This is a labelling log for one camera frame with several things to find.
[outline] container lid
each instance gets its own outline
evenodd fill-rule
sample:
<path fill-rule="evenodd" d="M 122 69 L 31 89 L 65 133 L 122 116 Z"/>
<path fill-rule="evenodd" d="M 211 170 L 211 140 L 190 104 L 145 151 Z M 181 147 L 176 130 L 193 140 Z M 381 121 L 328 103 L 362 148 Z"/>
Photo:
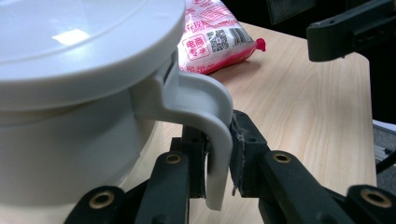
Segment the container lid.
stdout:
<path fill-rule="evenodd" d="M 0 1 L 0 110 L 74 105 L 124 90 L 170 57 L 184 0 Z"/>

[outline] bolt hole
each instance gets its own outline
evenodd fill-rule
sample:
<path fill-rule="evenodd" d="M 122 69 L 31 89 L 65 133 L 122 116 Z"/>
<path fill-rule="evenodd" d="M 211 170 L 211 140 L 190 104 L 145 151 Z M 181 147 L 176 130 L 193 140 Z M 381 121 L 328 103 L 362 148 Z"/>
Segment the bolt hole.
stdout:
<path fill-rule="evenodd" d="M 361 197 L 367 203 L 373 204 L 378 207 L 389 208 L 392 206 L 391 200 L 387 196 L 376 190 L 363 189 L 361 191 Z"/>
<path fill-rule="evenodd" d="M 108 197 L 108 195 L 100 195 L 99 197 L 97 197 L 95 199 L 96 203 L 105 203 L 109 200 L 110 198 Z"/>
<path fill-rule="evenodd" d="M 181 161 L 181 157 L 179 155 L 177 155 L 177 154 L 171 154 L 171 155 L 166 156 L 165 161 L 167 163 L 174 164 L 174 163 L 180 162 Z"/>
<path fill-rule="evenodd" d="M 274 160 L 278 161 L 278 162 L 283 162 L 283 163 L 287 163 L 291 161 L 291 158 L 286 155 L 286 154 L 282 154 L 282 153 L 276 153 L 273 156 Z"/>

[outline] table surface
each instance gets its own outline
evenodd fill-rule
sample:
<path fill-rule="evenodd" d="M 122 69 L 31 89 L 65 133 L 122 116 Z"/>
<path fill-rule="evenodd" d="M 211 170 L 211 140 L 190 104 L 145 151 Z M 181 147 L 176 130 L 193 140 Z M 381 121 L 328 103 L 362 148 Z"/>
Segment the table surface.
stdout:
<path fill-rule="evenodd" d="M 267 51 L 211 75 L 229 90 L 234 109 L 250 116 L 272 150 L 296 156 L 322 186 L 343 195 L 351 185 L 375 186 L 367 59 L 353 53 L 312 63 L 305 39 L 241 24 L 253 39 L 265 39 Z M 168 149 L 181 126 L 161 127 Z M 258 199 L 232 196 L 232 188 L 229 178 L 220 212 L 191 200 L 190 223 L 262 223 Z"/>

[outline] qr code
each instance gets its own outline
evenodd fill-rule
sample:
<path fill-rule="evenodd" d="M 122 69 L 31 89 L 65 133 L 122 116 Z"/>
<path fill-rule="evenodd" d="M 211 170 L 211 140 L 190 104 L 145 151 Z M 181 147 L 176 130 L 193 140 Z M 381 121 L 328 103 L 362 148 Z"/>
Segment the qr code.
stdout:
<path fill-rule="evenodd" d="M 227 40 L 227 35 L 224 30 L 217 30 L 206 34 L 210 40 L 210 45 L 213 52 L 217 52 L 230 47 Z"/>

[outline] brass screw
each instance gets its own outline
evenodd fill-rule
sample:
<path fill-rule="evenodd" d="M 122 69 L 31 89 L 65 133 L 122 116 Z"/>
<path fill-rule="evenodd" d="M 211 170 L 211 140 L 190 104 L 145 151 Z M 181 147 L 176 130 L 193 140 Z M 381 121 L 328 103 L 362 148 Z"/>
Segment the brass screw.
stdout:
<path fill-rule="evenodd" d="M 276 153 L 273 155 L 274 160 L 282 163 L 288 163 L 291 161 L 291 157 L 283 153 Z"/>
<path fill-rule="evenodd" d="M 368 203 L 378 207 L 389 208 L 392 207 L 392 201 L 379 191 L 372 189 L 362 189 L 361 197 Z"/>
<path fill-rule="evenodd" d="M 165 161 L 167 163 L 175 164 L 181 161 L 181 157 L 177 154 L 170 154 L 166 156 Z"/>
<path fill-rule="evenodd" d="M 107 207 L 114 201 L 114 198 L 114 193 L 110 190 L 99 192 L 90 199 L 90 207 L 93 209 Z"/>

